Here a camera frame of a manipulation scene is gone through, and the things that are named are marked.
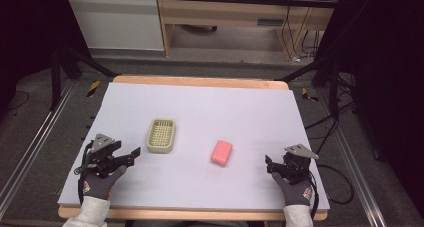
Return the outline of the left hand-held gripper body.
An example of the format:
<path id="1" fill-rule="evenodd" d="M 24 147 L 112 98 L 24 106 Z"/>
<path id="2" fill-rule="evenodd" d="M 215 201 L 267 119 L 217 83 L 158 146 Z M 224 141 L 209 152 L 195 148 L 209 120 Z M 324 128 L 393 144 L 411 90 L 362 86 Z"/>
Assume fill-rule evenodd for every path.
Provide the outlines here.
<path id="1" fill-rule="evenodd" d="M 121 142 L 98 133 L 85 160 L 85 169 L 101 178 L 108 177 L 119 167 L 115 164 L 117 157 L 113 152 L 121 147 Z"/>

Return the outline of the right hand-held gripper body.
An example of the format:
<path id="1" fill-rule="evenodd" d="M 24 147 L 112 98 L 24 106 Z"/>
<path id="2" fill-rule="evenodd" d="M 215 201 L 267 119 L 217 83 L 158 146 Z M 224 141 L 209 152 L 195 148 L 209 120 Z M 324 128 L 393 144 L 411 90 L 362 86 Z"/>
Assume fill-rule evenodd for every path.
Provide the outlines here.
<path id="1" fill-rule="evenodd" d="M 285 167 L 284 179 L 290 185 L 295 185 L 309 177 L 309 166 L 312 159 L 318 160 L 319 156 L 303 144 L 292 145 L 285 148 L 283 166 Z"/>

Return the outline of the person's right hand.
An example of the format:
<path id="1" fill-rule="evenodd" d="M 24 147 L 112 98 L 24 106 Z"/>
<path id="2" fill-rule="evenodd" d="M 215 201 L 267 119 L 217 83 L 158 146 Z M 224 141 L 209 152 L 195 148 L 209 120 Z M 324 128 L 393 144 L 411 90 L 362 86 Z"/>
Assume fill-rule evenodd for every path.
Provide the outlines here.
<path id="1" fill-rule="evenodd" d="M 282 190 L 286 206 L 310 205 L 314 191 L 309 180 L 290 185 L 279 173 L 272 173 L 271 176 Z"/>

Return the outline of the person's left hand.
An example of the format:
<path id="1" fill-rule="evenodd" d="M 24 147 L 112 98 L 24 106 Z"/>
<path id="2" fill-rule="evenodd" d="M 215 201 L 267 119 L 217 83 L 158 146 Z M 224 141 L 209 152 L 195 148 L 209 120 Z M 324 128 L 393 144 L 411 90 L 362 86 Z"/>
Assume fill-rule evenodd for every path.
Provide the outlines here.
<path id="1" fill-rule="evenodd" d="M 82 194 L 102 200 L 108 200 L 111 195 L 111 189 L 117 180 L 126 172 L 125 165 L 120 166 L 111 175 L 101 178 L 94 173 L 87 173 L 83 178 Z"/>

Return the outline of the beige slotted soap dish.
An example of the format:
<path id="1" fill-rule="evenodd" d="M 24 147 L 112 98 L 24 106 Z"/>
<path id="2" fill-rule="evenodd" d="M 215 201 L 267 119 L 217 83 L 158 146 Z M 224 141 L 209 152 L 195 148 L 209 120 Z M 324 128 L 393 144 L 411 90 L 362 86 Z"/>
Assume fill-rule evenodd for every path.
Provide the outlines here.
<path id="1" fill-rule="evenodd" d="M 173 150 L 176 124 L 173 119 L 154 119 L 150 125 L 146 146 L 149 152 L 167 154 Z"/>

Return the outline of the pink soap bar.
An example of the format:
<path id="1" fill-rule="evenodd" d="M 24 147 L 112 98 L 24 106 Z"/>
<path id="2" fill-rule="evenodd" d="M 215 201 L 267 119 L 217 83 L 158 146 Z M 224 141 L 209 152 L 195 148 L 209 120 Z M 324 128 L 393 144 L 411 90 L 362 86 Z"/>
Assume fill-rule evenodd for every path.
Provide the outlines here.
<path id="1" fill-rule="evenodd" d="M 229 142 L 219 140 L 211 155 L 211 162 L 220 166 L 225 166 L 229 160 L 233 145 Z"/>

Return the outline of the yellow and black tape strip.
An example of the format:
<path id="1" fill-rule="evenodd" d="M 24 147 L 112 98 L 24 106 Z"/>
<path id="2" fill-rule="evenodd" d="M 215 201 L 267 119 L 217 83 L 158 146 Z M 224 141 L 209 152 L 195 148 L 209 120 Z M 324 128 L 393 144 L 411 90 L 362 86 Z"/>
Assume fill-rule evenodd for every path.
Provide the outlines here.
<path id="1" fill-rule="evenodd" d="M 306 88 L 302 88 L 302 98 L 312 102 L 319 102 L 318 97 L 310 96 Z"/>
<path id="2" fill-rule="evenodd" d="M 93 81 L 87 93 L 87 97 L 92 97 L 94 93 L 96 92 L 97 88 L 99 87 L 99 85 L 100 85 L 99 80 Z"/>

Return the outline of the black metal stand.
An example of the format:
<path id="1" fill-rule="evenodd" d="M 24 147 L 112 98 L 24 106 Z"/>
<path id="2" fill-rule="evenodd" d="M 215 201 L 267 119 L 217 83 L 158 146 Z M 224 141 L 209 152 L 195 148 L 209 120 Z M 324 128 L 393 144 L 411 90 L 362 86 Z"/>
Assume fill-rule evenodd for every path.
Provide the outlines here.
<path id="1" fill-rule="evenodd" d="M 106 67 L 95 62 L 91 57 L 86 56 L 70 47 L 57 47 L 51 55 L 51 83 L 52 83 L 52 103 L 51 110 L 58 107 L 61 97 L 61 77 L 60 69 L 63 69 L 70 79 L 78 79 L 82 72 L 77 66 L 78 62 L 83 62 L 91 68 L 97 70 L 107 77 L 119 76 Z"/>
<path id="2" fill-rule="evenodd" d="M 285 76 L 278 78 L 278 81 L 290 82 L 297 77 L 300 77 L 307 72 L 315 70 L 316 73 L 312 79 L 312 85 L 314 87 L 323 87 L 327 80 L 330 81 L 329 87 L 329 110 L 330 114 L 334 119 L 337 119 L 339 116 L 338 102 L 337 102 L 337 86 L 338 86 L 338 74 L 339 68 L 337 63 L 330 58 L 322 58 L 320 60 L 315 60 L 313 63 L 308 64 L 307 66 L 302 67 L 301 69 Z"/>

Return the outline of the black curtain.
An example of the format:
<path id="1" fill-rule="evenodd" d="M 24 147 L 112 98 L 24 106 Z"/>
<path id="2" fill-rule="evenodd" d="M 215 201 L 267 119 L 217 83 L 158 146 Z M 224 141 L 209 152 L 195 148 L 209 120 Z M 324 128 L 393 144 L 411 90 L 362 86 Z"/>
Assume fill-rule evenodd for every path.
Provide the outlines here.
<path id="1" fill-rule="evenodd" d="M 48 67 L 50 54 L 66 40 L 67 0 L 0 0 L 0 114 L 19 80 Z"/>
<path id="2" fill-rule="evenodd" d="M 339 0 L 318 55 L 354 75 L 375 146 L 424 218 L 424 0 Z"/>

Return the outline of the white cabinet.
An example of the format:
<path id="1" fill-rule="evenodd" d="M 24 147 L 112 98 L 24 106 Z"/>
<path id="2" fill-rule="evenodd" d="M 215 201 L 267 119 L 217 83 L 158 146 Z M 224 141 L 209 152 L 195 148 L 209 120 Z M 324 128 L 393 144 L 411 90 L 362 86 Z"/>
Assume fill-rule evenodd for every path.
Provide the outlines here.
<path id="1" fill-rule="evenodd" d="M 155 0 L 69 0 L 90 49 L 163 51 Z"/>

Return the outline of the light wooden desk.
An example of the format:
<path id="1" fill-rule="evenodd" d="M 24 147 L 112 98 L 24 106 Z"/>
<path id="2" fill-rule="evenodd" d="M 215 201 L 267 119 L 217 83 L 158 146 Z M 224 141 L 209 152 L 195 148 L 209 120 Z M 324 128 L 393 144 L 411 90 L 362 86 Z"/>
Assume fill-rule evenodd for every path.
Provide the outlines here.
<path id="1" fill-rule="evenodd" d="M 286 59 L 298 57 L 304 34 L 324 31 L 333 14 L 326 8 L 238 3 L 160 0 L 158 5 L 166 48 L 173 25 L 265 27 L 276 31 Z"/>

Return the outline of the aluminium floor rail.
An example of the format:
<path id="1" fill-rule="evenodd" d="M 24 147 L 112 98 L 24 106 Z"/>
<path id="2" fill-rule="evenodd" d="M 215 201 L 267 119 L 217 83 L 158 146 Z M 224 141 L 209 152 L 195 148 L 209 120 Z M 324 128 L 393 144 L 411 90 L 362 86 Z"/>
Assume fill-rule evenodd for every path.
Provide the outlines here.
<path id="1" fill-rule="evenodd" d="M 344 93 L 344 91 L 345 90 L 342 90 L 343 93 L 336 92 L 336 110 L 340 110 L 342 108 L 341 106 L 346 105 L 351 107 L 353 105 L 353 99 L 348 94 L 349 92 Z M 343 132 L 341 118 L 342 114 L 339 113 L 334 135 L 337 147 L 340 150 L 341 157 L 352 181 L 355 196 L 358 197 L 371 227 L 387 227 L 387 223 L 383 217 L 381 209 L 376 202 L 365 175 L 361 170 L 359 163 L 356 161 L 346 135 Z"/>
<path id="2" fill-rule="evenodd" d="M 43 117 L 43 122 L 37 127 L 37 131 L 30 135 L 31 140 L 25 148 L 25 152 L 14 166 L 13 172 L 0 190 L 0 220 L 4 217 L 12 203 L 18 189 L 24 181 L 29 169 L 42 149 L 46 139 L 59 118 L 69 96 L 76 84 L 75 80 L 67 80 L 59 92 L 59 100 L 55 106 L 49 109 Z"/>

